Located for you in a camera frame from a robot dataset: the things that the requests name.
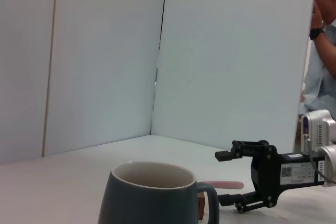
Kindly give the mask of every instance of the mug rim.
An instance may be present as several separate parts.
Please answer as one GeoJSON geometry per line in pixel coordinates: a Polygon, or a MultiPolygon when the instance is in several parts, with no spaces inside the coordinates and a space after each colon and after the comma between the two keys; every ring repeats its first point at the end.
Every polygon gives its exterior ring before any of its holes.
{"type": "Polygon", "coordinates": [[[119,164],[117,165],[115,168],[113,168],[113,170],[111,171],[111,174],[118,180],[126,183],[126,184],[129,184],[129,185],[132,185],[132,186],[137,186],[137,187],[142,187],[142,188],[147,188],[147,189],[157,189],[157,190],[176,190],[176,189],[182,189],[182,188],[187,188],[187,187],[190,187],[192,186],[193,184],[196,183],[196,175],[189,169],[183,167],[183,166],[180,166],[180,165],[174,165],[174,164],[170,164],[170,163],[165,163],[165,162],[134,162],[134,161],[129,161],[129,162],[126,162],[126,163],[122,163],[122,164],[119,164]],[[126,181],[122,178],[120,178],[119,176],[117,176],[114,171],[119,168],[120,166],[123,166],[123,165],[127,165],[127,164],[159,164],[159,165],[168,165],[168,166],[173,166],[173,167],[176,167],[176,168],[179,168],[179,169],[182,169],[182,170],[185,170],[186,172],[190,173],[193,177],[193,181],[191,183],[189,183],[188,185],[185,185],[185,186],[180,186],[180,187],[151,187],[151,186],[143,186],[143,185],[139,185],[139,184],[135,184],[135,183],[132,183],[132,182],[129,182],[129,181],[126,181]]]}

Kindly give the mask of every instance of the man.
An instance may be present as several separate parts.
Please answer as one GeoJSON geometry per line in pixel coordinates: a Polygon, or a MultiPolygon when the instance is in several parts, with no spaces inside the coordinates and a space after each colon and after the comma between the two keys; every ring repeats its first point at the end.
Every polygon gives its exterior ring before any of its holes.
{"type": "MultiPolygon", "coordinates": [[[[310,29],[313,43],[299,114],[326,109],[336,118],[336,0],[315,0],[310,29]]],[[[300,118],[296,151],[301,146],[300,118]]]]}

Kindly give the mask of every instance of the label sticker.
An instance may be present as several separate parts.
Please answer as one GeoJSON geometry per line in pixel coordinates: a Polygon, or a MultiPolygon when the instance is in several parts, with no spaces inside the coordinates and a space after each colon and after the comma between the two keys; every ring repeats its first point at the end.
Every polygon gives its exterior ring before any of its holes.
{"type": "Polygon", "coordinates": [[[303,157],[301,154],[288,155],[289,157],[303,157]]]}
{"type": "Polygon", "coordinates": [[[315,170],[310,163],[282,164],[280,172],[281,185],[314,183],[315,170]]]}
{"type": "MultiPolygon", "coordinates": [[[[319,161],[319,166],[317,168],[324,175],[324,160],[319,161]]],[[[321,181],[324,181],[324,178],[322,178],[321,175],[319,175],[319,182],[321,181]]]]}

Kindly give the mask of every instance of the gray mug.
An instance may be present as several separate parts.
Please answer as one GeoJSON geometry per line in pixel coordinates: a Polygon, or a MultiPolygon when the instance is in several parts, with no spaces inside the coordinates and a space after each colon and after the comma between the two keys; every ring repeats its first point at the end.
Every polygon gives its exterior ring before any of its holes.
{"type": "Polygon", "coordinates": [[[110,174],[98,224],[197,224],[197,193],[207,192],[208,224],[219,223],[216,190],[197,183],[188,169],[164,163],[129,162],[110,174]]]}

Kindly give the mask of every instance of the white wall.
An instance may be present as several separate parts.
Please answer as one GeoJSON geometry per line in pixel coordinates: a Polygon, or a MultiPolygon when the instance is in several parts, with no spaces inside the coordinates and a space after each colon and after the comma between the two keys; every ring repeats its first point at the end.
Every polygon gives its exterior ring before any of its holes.
{"type": "Polygon", "coordinates": [[[46,155],[148,135],[163,0],[57,0],[46,155]]]}
{"type": "Polygon", "coordinates": [[[40,157],[54,0],[0,0],[0,164],[40,157]]]}
{"type": "Polygon", "coordinates": [[[293,148],[313,0],[166,0],[153,134],[293,148]]]}

